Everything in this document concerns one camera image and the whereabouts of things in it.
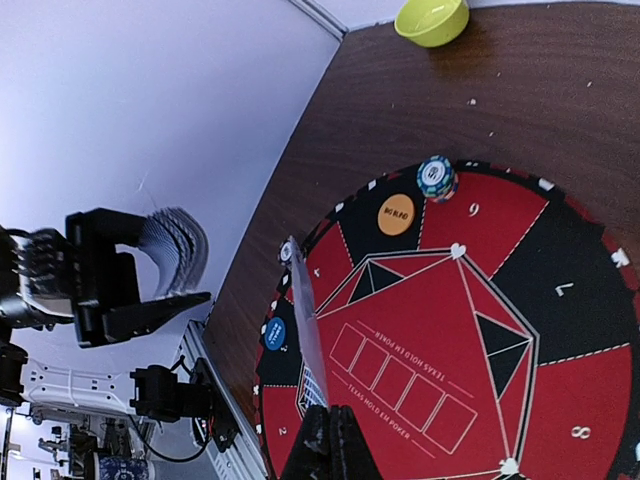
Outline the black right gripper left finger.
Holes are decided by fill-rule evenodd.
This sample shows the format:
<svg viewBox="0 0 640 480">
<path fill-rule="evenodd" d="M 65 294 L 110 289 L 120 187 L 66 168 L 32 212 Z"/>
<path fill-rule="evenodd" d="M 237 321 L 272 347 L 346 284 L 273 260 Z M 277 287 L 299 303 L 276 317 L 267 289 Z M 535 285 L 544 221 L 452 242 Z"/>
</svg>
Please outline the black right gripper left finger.
<svg viewBox="0 0 640 480">
<path fill-rule="evenodd" d="M 330 416 L 327 408 L 313 405 L 307 409 L 280 478 L 331 478 Z"/>
</svg>

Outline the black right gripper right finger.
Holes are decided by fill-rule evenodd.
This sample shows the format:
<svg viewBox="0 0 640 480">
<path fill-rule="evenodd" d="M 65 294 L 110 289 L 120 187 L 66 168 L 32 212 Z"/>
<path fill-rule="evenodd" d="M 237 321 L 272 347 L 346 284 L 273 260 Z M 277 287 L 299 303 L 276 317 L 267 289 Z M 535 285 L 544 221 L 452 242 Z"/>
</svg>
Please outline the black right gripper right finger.
<svg viewBox="0 0 640 480">
<path fill-rule="evenodd" d="M 331 407 L 329 446 L 331 479 L 383 479 L 355 414 L 349 406 Z"/>
</svg>

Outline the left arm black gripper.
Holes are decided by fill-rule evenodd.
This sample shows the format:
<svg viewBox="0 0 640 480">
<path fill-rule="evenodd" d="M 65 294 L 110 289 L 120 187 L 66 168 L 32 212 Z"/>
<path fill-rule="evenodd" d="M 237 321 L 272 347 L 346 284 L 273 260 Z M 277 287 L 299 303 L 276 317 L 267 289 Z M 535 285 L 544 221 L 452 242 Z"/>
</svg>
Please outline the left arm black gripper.
<svg viewBox="0 0 640 480">
<path fill-rule="evenodd" d="M 197 292 L 139 303 L 134 256 L 119 253 L 116 247 L 138 245 L 141 216 L 97 208 L 67 216 L 65 226 L 79 263 L 72 306 L 82 348 L 151 334 L 182 312 L 211 300 L 209 292 Z"/>
</svg>

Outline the dealt blue playing card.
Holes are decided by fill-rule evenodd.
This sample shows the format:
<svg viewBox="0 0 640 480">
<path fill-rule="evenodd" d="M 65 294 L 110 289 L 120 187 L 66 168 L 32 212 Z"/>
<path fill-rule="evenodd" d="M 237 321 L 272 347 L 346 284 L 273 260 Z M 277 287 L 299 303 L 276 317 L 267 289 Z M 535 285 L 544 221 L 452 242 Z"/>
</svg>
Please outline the dealt blue playing card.
<svg viewBox="0 0 640 480">
<path fill-rule="evenodd" d="M 294 297 L 294 316 L 300 352 L 311 383 L 305 387 L 312 403 L 309 406 L 330 408 L 328 382 L 315 315 L 314 294 L 304 256 L 293 236 L 288 237 L 291 249 L 290 269 Z"/>
</svg>

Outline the blue deck of cards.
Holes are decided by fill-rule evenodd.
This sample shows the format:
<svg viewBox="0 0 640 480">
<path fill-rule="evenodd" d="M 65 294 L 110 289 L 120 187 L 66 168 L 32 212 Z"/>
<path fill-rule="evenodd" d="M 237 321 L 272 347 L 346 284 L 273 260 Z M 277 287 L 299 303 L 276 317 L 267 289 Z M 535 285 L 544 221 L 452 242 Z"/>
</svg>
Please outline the blue deck of cards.
<svg viewBox="0 0 640 480">
<path fill-rule="evenodd" d="M 158 267 L 156 297 L 191 293 L 200 284 L 209 256 L 208 237 L 183 208 L 167 207 L 148 216 L 137 248 Z"/>
</svg>

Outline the blue small blind button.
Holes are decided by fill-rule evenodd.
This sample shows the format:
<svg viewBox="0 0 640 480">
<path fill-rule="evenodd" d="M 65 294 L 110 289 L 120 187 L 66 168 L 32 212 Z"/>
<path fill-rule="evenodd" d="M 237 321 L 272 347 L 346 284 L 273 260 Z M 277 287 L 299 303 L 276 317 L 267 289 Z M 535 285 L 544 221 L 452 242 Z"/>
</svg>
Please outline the blue small blind button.
<svg viewBox="0 0 640 480">
<path fill-rule="evenodd" d="M 269 351 L 278 351 L 287 338 L 287 327 L 284 320 L 278 316 L 272 317 L 262 329 L 264 346 Z"/>
</svg>

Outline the orange big blind button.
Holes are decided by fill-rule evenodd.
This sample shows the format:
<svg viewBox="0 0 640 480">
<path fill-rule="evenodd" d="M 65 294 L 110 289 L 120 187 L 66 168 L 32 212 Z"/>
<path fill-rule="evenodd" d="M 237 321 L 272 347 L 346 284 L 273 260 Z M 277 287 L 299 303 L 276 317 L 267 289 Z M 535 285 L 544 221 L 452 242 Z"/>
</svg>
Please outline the orange big blind button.
<svg viewBox="0 0 640 480">
<path fill-rule="evenodd" d="M 394 194 L 388 197 L 377 215 L 378 227 L 388 236 L 398 236 L 406 232 L 415 218 L 413 200 L 405 194 Z"/>
</svg>

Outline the poker chip stack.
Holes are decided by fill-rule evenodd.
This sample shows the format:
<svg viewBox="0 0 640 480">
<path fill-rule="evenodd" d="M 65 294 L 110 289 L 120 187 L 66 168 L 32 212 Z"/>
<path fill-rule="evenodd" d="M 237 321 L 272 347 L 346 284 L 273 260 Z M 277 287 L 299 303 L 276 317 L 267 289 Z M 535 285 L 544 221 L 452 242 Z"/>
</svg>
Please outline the poker chip stack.
<svg viewBox="0 0 640 480">
<path fill-rule="evenodd" d="M 288 238 L 280 244 L 278 261 L 282 266 L 289 268 L 290 265 L 298 259 L 298 257 L 299 248 L 293 238 Z"/>
<path fill-rule="evenodd" d="M 416 183 L 427 200 L 444 203 L 457 192 L 459 178 L 448 158 L 434 155 L 419 166 Z"/>
</svg>

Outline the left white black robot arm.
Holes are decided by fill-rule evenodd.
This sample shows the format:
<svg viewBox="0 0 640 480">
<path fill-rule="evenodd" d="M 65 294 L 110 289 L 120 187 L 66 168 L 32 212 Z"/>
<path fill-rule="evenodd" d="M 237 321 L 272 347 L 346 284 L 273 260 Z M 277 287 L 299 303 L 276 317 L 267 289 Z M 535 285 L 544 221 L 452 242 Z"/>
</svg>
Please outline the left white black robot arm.
<svg viewBox="0 0 640 480">
<path fill-rule="evenodd" d="M 203 227 L 184 209 L 149 216 L 98 208 L 66 218 L 66 232 L 1 231 L 1 403 L 28 399 L 18 329 L 73 325 L 82 348 L 149 335 L 210 300 L 196 289 L 208 260 Z"/>
</svg>

